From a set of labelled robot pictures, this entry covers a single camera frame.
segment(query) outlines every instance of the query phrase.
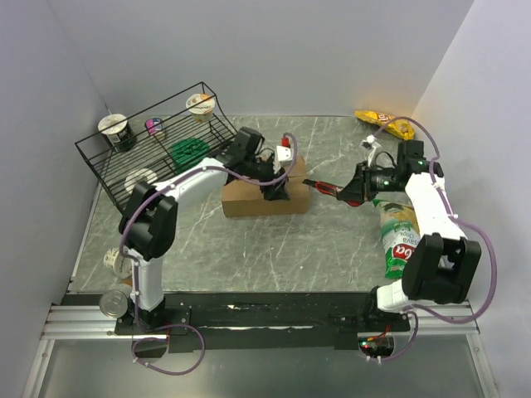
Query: red object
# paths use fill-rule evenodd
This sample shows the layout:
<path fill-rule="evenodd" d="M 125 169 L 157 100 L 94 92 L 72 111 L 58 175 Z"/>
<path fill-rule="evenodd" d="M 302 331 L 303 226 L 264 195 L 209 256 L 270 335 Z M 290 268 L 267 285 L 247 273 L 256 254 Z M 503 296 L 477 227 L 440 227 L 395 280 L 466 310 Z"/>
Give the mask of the red object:
<path fill-rule="evenodd" d="M 342 188 L 338 187 L 334 184 L 329 184 L 327 182 L 323 181 L 312 181 L 312 180 L 304 180 L 305 183 L 308 183 L 311 187 L 314 187 L 319 192 L 323 193 L 324 195 L 330 195 L 332 197 L 336 197 L 338 195 L 338 191 L 340 191 Z M 362 203 L 359 203 L 357 201 L 345 201 L 349 206 L 352 207 L 358 207 L 361 206 Z"/>
<path fill-rule="evenodd" d="M 414 251 L 415 248 L 413 246 L 404 245 L 402 243 L 394 247 L 394 249 L 392 250 L 392 256 L 395 259 L 409 260 Z"/>

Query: white cup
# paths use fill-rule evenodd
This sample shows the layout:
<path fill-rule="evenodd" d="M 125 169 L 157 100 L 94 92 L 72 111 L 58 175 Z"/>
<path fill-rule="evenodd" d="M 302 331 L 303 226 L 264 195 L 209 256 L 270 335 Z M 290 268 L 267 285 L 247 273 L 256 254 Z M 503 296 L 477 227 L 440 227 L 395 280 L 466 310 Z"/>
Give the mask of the white cup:
<path fill-rule="evenodd" d="M 133 273 L 133 263 L 131 259 L 126 259 L 119 253 L 119 249 L 107 250 L 103 258 L 103 265 L 112 271 L 118 278 L 126 279 Z"/>
<path fill-rule="evenodd" d="M 196 122 L 205 123 L 212 118 L 216 100 L 208 94 L 194 94 L 186 101 L 186 107 Z"/>
<path fill-rule="evenodd" d="M 141 168 L 140 170 L 130 172 L 125 178 L 125 191 L 127 191 L 128 194 L 133 193 L 134 186 L 140 181 L 146 181 L 150 184 L 151 182 L 157 181 L 157 174 L 148 168 Z"/>

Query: cable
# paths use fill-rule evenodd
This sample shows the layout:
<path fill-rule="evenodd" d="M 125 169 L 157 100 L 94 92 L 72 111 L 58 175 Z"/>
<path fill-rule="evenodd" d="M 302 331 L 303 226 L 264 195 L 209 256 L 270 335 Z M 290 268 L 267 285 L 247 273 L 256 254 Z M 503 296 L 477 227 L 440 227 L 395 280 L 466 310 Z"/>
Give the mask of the cable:
<path fill-rule="evenodd" d="M 394 158 L 389 152 L 387 152 L 387 151 L 381 151 L 381 152 L 378 152 L 378 153 L 376 154 L 376 156 L 374 157 L 374 159 L 373 159 L 373 163 L 375 164 L 376 167 L 383 168 L 382 166 L 380 166 L 380 165 L 378 165 L 378 164 L 376 163 L 376 161 L 378 160 L 378 157 L 379 157 L 382 153 L 385 153 L 385 154 L 387 155 L 387 157 L 391 160 L 391 164 L 392 164 L 393 167 L 396 167 L 396 166 L 397 166 L 397 164 L 395 163 L 395 158 Z"/>
<path fill-rule="evenodd" d="M 176 324 L 173 324 L 173 325 L 163 325 L 163 326 L 161 326 L 159 328 L 155 328 L 154 330 L 148 330 L 142 324 L 142 322 L 140 320 L 140 316 L 139 316 L 139 299 L 140 299 L 140 294 L 141 294 L 141 292 L 139 291 L 139 286 L 138 286 L 138 283 L 139 283 L 139 259 L 136 258 L 133 255 L 130 255 L 127 252 L 127 248 L 125 246 L 125 242 L 127 241 L 127 236 L 129 235 L 129 233 L 131 231 L 131 228 L 133 227 L 133 224 L 136 222 L 136 220 L 137 220 L 137 218 L 139 218 L 140 214 L 142 214 L 142 212 L 145 210 L 145 208 L 148 207 L 149 204 L 152 201 L 154 201 L 155 199 L 157 199 L 161 195 L 164 195 L 168 191 L 174 189 L 178 184 L 181 184 L 182 182 L 188 180 L 190 177 L 198 174 L 199 172 L 204 172 L 206 170 L 217 170 L 217 171 L 221 171 L 221 172 L 227 172 L 228 174 L 231 174 L 233 177 L 239 178 L 239 179 L 241 179 L 243 181 L 249 182 L 250 184 L 257 185 L 259 187 L 267 187 L 269 185 L 275 185 L 276 183 L 285 180 L 288 177 L 288 175 L 290 174 L 291 170 L 293 170 L 293 167 L 295 166 L 295 162 L 296 162 L 296 159 L 297 159 L 297 140 L 290 133 L 285 133 L 284 137 L 287 137 L 287 138 L 291 139 L 291 142 L 293 143 L 293 159 L 291 160 L 291 164 L 288 167 L 288 169 L 281 176 L 279 176 L 277 178 L 274 178 L 273 180 L 268 181 L 268 182 L 259 182 L 259 181 L 251 180 L 250 178 L 244 177 L 244 176 L 238 174 L 237 172 L 233 172 L 232 170 L 228 170 L 228 169 L 226 169 L 224 167 L 206 166 L 206 167 L 202 167 L 202 168 L 194 168 L 193 170 L 190 170 L 186 174 L 183 174 L 180 177 L 178 177 L 175 181 L 173 181 L 171 184 L 169 184 L 165 188 L 161 189 L 160 191 L 156 191 L 153 195 L 148 197 L 139 206 L 139 208 L 134 212 L 134 214 L 131 216 L 131 218 L 129 219 L 127 225 L 125 226 L 124 232 L 123 232 L 123 234 L 121 236 L 121 239 L 120 239 L 120 242 L 119 242 L 119 252 L 120 252 L 120 254 L 123 257 L 131 259 L 133 261 L 133 264 L 134 264 L 134 266 L 133 266 L 133 272 L 134 272 L 134 279 L 133 279 L 134 287 L 133 287 L 133 289 L 134 289 L 134 292 L 135 292 L 134 318 L 136 320 L 137 325 L 139 326 L 139 328 L 143 332 L 159 332 L 161 330 L 166 330 L 166 329 L 171 329 L 171 328 L 187 328 L 187 329 L 190 329 L 193 332 L 195 332 L 199 336 L 199 340 L 201 341 L 201 354 L 199 355 L 199 358 L 197 359 L 197 362 L 192 367 L 187 369 L 186 371 L 166 371 L 164 369 L 161 369 L 160 367 L 157 367 L 157 366 L 154 366 L 152 364 L 149 364 L 149 363 L 141 360 L 140 358 L 138 358 L 136 356 L 136 354 L 134 353 L 134 348 L 139 343 L 141 343 L 142 341 L 145 342 L 145 341 L 158 340 L 156 337 L 146 337 L 146 338 L 140 339 L 132 346 L 131 352 L 133 353 L 134 362 L 139 362 L 139 363 L 145 365 L 146 367 L 148 367 L 149 369 L 152 369 L 154 371 L 158 371 L 158 372 L 163 373 L 165 375 L 170 375 L 170 376 L 186 375 L 186 374 L 190 373 L 191 371 L 193 371 L 194 369 L 196 369 L 199 366 L 199 364 L 202 362 L 202 359 L 205 356 L 206 347 L 205 347 L 205 341 L 204 341 L 204 338 L 203 338 L 201 332 L 199 332 L 199 330 L 197 330 L 196 328 L 194 328 L 191 325 L 187 325 L 185 323 L 176 323 Z"/>
<path fill-rule="evenodd" d="M 391 330 L 391 324 L 388 323 L 383 333 L 380 333 L 377 336 L 369 337 L 367 341 L 368 342 L 374 341 L 374 343 L 376 343 L 377 341 L 382 341 L 387 336 L 390 330 Z"/>
<path fill-rule="evenodd" d="M 428 170 L 430 172 L 431 182 L 435 183 L 436 182 L 436 177 L 435 177 L 435 173 L 433 172 L 434 162 L 436 160 L 439 160 L 439 158 L 441 157 L 441 153 L 439 152 L 439 147 L 437 147 L 435 139 L 431 136 L 431 134 L 428 132 L 428 130 L 426 130 L 426 128 L 424 126 L 422 126 L 422 124 L 417 122 L 415 119 L 408 118 L 407 116 L 399 116 L 399 117 L 391 119 L 388 122 L 386 122 L 385 124 L 383 124 L 382 127 L 380 127 L 380 129 L 378 129 L 376 131 L 376 133 L 374 133 L 374 136 L 376 136 L 381 131 L 383 131 L 389 124 L 394 123 L 397 120 L 407 120 L 409 122 L 414 123 L 416 126 L 419 127 L 419 129 L 422 130 L 422 132 L 430 140 L 431 145 L 433 146 L 433 149 L 435 150 L 435 154 L 436 155 L 433 158 L 430 159 L 430 164 L 429 164 Z M 436 190 L 439 193 L 439 197 L 441 197 L 442 203 L 443 203 L 443 205 L 444 205 L 444 207 L 446 209 L 446 213 L 448 214 L 448 218 L 450 218 L 450 220 L 453 221 L 454 223 L 456 223 L 458 226 L 463 226 L 465 228 L 468 228 L 469 230 L 473 230 L 478 235 L 480 235 L 481 238 L 483 239 L 483 241 L 485 242 L 485 245 L 487 246 L 487 251 L 489 252 L 489 258 L 490 258 L 490 286 L 489 286 L 489 292 L 487 293 L 487 297 L 486 297 L 485 301 L 483 302 L 483 304 L 481 304 L 480 309 L 478 309 L 473 315 L 470 315 L 469 317 L 465 317 L 465 318 L 454 319 L 454 318 L 451 318 L 451 317 L 447 317 L 447 316 L 444 316 L 444 315 L 438 313 L 437 311 L 434 311 L 433 309 L 428 308 L 428 307 L 426 307 L 425 305 L 422 305 L 422 304 L 411 304 L 411 305 L 405 307 L 405 309 L 406 308 L 419 308 L 419 309 L 422 309 L 422 310 L 426 311 L 427 313 L 430 313 L 434 317 L 439 318 L 440 320 L 448 322 L 448 323 L 460 324 L 460 323 L 472 322 L 472 321 L 475 321 L 477 318 L 479 318 L 487 310 L 487 308 L 490 306 L 490 304 L 492 303 L 492 300 L 494 298 L 494 294 L 496 292 L 496 284 L 498 283 L 498 261 L 496 260 L 496 253 L 494 252 L 494 246 L 492 245 L 492 241 L 487 236 L 486 232 L 483 231 L 478 226 L 475 226 L 474 224 L 470 224 L 470 223 L 468 223 L 466 221 L 459 220 L 457 218 L 457 215 L 455 215 L 453 210 L 451 209 L 450 203 L 446 199 L 446 196 L 445 196 L 444 192 L 442 191 L 441 187 L 436 187 Z"/>
<path fill-rule="evenodd" d="M 382 362 L 388 362 L 388 361 L 392 361 L 393 359 L 397 359 L 399 356 L 401 356 L 407 350 L 409 350 L 409 348 L 411 348 L 413 342 L 417 338 L 417 334 L 418 334 L 418 315 L 417 315 L 417 313 L 415 311 L 406 311 L 405 313 L 409 314 L 409 315 L 412 315 L 415 318 L 415 327 L 413 328 L 413 334 L 412 334 L 412 336 L 410 337 L 409 341 L 407 342 L 407 344 L 404 346 L 404 348 L 402 350 L 400 350 L 396 354 L 392 354 L 390 357 L 382 358 Z"/>
<path fill-rule="evenodd" d="M 257 154 L 256 156 L 259 157 L 261 154 L 263 154 L 263 152 L 265 151 L 271 151 L 271 153 L 275 154 L 275 150 L 273 148 L 269 148 L 269 147 L 265 147 L 265 148 L 262 148 Z"/>

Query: small white cup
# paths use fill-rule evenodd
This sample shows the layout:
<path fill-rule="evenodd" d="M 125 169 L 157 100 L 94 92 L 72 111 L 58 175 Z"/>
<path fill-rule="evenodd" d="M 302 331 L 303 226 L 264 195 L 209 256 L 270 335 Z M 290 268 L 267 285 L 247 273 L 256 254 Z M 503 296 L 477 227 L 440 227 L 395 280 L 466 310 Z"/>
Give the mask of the small white cup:
<path fill-rule="evenodd" d="M 205 123 L 212 118 L 216 100 L 208 94 L 194 94 L 186 101 L 186 107 L 192 114 L 196 122 Z"/>
<path fill-rule="evenodd" d="M 133 193 L 134 186 L 140 181 L 147 181 L 148 184 L 150 184 L 151 182 L 157 181 L 157 174 L 148 168 L 141 168 L 140 170 L 130 172 L 125 178 L 125 191 L 127 191 L 128 194 Z"/>

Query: yogurt cup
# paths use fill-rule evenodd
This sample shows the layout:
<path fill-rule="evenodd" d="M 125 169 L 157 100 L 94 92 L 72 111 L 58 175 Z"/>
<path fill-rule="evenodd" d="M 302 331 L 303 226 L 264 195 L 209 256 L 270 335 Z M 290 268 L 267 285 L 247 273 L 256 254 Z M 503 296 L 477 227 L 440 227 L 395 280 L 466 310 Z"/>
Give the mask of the yogurt cup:
<path fill-rule="evenodd" d="M 125 178 L 125 191 L 127 191 L 128 194 L 133 193 L 134 186 L 140 181 L 146 181 L 148 184 L 155 182 L 157 181 L 157 174 L 148 168 L 141 168 L 140 170 L 130 172 Z"/>
<path fill-rule="evenodd" d="M 122 257 L 117 247 L 108 250 L 107 253 L 105 253 L 103 265 L 120 279 L 126 279 L 133 273 L 133 263 L 131 259 Z"/>
<path fill-rule="evenodd" d="M 136 136 L 133 134 L 127 118 L 122 114 L 105 116 L 98 123 L 98 130 L 118 152 L 127 152 L 136 144 Z"/>
<path fill-rule="evenodd" d="M 158 139 L 165 139 L 166 133 L 163 129 L 163 120 L 161 118 L 152 118 L 146 121 L 144 124 L 148 130 L 148 134 Z"/>
<path fill-rule="evenodd" d="M 195 119 L 196 122 L 205 123 L 209 121 L 212 118 L 212 115 L 214 114 L 214 108 L 216 108 L 216 100 L 212 95 L 194 94 L 187 99 L 186 107 L 190 111 L 192 117 Z"/>

